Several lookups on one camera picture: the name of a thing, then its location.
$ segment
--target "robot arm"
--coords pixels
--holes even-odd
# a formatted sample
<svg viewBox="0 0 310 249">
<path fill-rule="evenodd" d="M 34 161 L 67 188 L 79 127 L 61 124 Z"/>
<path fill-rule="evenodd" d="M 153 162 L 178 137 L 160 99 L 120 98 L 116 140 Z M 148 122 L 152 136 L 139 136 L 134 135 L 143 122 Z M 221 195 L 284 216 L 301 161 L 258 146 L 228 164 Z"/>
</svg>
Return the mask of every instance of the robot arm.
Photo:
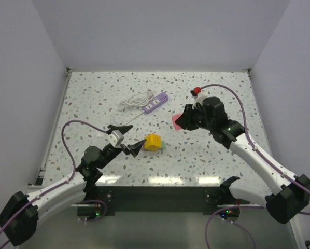
<svg viewBox="0 0 310 249">
<path fill-rule="evenodd" d="M 20 191 L 10 198 L 0 214 L 0 227 L 4 228 L 4 233 L 13 246 L 27 241 L 35 233 L 37 226 L 49 217 L 84 200 L 86 193 L 95 187 L 95 183 L 102 176 L 98 169 L 103 169 L 121 152 L 133 157 L 138 155 L 146 140 L 127 146 L 122 143 L 123 135 L 133 126 L 108 127 L 106 133 L 109 135 L 110 144 L 102 150 L 95 146 L 88 147 L 73 178 L 71 173 L 46 188 L 28 195 Z"/>
<path fill-rule="evenodd" d="M 251 137 L 253 146 L 247 139 L 245 128 L 237 121 L 228 119 L 224 104 L 217 97 L 198 96 L 194 104 L 185 105 L 183 114 L 175 121 L 186 130 L 203 128 L 210 131 L 216 142 L 229 149 L 232 154 L 241 157 L 267 184 L 271 191 L 268 196 L 260 196 L 252 189 L 238 189 L 234 182 L 239 177 L 230 178 L 224 185 L 236 199 L 243 199 L 267 208 L 268 212 L 278 222 L 285 224 L 309 204 L 310 195 L 289 181 L 284 175 L 274 170 L 260 155 L 261 152 L 272 164 L 286 176 L 310 190 L 310 180 L 307 176 L 297 177 L 293 172 L 279 164 L 266 153 Z"/>
</svg>

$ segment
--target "white cord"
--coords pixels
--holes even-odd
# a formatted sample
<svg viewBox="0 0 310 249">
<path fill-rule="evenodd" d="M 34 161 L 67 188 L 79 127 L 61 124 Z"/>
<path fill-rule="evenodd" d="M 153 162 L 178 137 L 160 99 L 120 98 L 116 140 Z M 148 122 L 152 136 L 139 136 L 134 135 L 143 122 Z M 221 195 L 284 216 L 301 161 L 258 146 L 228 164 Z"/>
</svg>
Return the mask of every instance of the white cord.
<svg viewBox="0 0 310 249">
<path fill-rule="evenodd" d="M 139 107 L 143 107 L 149 104 L 149 101 L 151 101 L 154 98 L 154 93 L 152 90 L 148 89 L 147 92 L 141 92 L 138 93 L 132 97 L 130 97 L 128 100 L 123 100 L 119 103 L 118 105 L 118 109 L 115 110 L 114 112 L 114 123 L 118 126 L 122 125 L 121 123 L 117 123 L 116 122 L 116 113 L 117 112 L 123 112 L 125 109 L 137 109 Z M 142 111 L 139 115 L 135 116 L 134 118 L 132 118 L 129 122 L 127 122 L 126 124 L 123 124 L 124 126 L 128 125 L 130 122 L 132 122 L 134 119 L 136 119 L 137 117 L 139 117 L 140 115 L 144 114 L 145 112 Z"/>
</svg>

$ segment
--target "speckled table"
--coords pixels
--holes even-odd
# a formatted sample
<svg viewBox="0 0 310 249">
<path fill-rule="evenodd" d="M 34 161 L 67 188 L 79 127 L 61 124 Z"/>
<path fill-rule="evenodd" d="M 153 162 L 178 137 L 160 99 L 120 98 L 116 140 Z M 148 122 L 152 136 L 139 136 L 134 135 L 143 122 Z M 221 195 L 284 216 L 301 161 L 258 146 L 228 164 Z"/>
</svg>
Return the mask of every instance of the speckled table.
<svg viewBox="0 0 310 249">
<path fill-rule="evenodd" d="M 247 113 L 250 134 L 269 151 L 248 74 L 245 72 L 73 72 L 46 161 L 43 185 L 50 185 L 72 169 L 60 132 L 69 120 L 81 119 L 106 129 L 113 123 L 119 101 L 151 89 L 155 95 L 165 91 L 169 100 L 150 113 L 131 122 L 134 128 L 125 135 L 125 143 L 135 143 L 149 133 L 156 133 L 167 143 L 166 149 L 141 151 L 137 158 L 121 153 L 102 171 L 98 185 L 113 186 L 218 186 L 231 176 L 239 176 L 244 186 L 268 192 L 261 178 L 241 160 L 216 143 L 206 130 L 175 131 L 171 117 L 192 103 L 190 90 L 209 83 L 224 84 L 241 97 Z M 231 119 L 242 123 L 242 113 L 235 97 L 225 89 L 208 88 L 225 104 Z M 126 122 L 140 111 L 120 113 Z M 85 125 L 72 124 L 65 131 L 67 144 L 77 164 L 89 145 L 103 148 L 106 135 Z"/>
</svg>

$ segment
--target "yellow cube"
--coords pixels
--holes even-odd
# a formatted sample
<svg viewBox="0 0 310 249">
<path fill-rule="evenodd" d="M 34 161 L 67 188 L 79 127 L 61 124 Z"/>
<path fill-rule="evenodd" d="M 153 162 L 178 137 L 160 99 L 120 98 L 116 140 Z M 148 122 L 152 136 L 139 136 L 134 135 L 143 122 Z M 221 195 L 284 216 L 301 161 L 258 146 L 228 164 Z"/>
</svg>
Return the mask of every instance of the yellow cube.
<svg viewBox="0 0 310 249">
<path fill-rule="evenodd" d="M 146 150 L 155 151 L 161 148 L 162 142 L 161 137 L 155 134 L 149 134 L 145 137 L 147 140 L 144 144 Z"/>
</svg>

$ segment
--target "power outlet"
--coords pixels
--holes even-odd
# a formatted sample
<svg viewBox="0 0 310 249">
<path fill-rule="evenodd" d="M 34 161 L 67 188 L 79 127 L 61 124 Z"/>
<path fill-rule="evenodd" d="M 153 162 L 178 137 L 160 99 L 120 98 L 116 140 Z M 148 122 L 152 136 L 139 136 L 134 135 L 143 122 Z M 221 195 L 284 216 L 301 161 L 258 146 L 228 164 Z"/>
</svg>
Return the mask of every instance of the power outlet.
<svg viewBox="0 0 310 249">
<path fill-rule="evenodd" d="M 161 92 L 153 100 L 149 101 L 149 104 L 147 106 L 144 106 L 143 110 L 145 111 L 146 114 L 149 114 L 153 110 L 163 105 L 168 100 L 169 100 L 168 95 L 166 95 L 165 92 Z"/>
</svg>

